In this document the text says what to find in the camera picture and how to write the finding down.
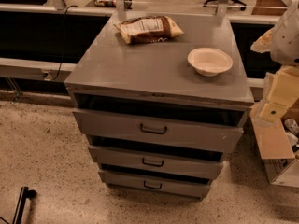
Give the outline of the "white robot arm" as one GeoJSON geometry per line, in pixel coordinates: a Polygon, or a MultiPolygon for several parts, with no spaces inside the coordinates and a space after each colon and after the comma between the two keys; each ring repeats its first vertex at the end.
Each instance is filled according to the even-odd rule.
{"type": "Polygon", "coordinates": [[[285,11],[275,26],[260,36],[250,47],[258,53],[269,52],[281,67],[264,80],[263,99],[257,117],[272,123],[281,119],[299,98],[299,4],[285,11]]]}

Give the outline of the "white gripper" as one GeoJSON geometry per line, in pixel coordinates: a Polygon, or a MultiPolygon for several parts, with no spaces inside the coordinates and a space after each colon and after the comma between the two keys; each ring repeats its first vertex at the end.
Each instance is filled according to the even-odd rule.
{"type": "MultiPolygon", "coordinates": [[[[272,38],[273,28],[254,41],[250,49],[257,53],[270,52],[272,38]]],[[[275,74],[266,74],[259,118],[265,122],[275,122],[281,119],[298,99],[299,68],[283,65],[275,74]]]]}

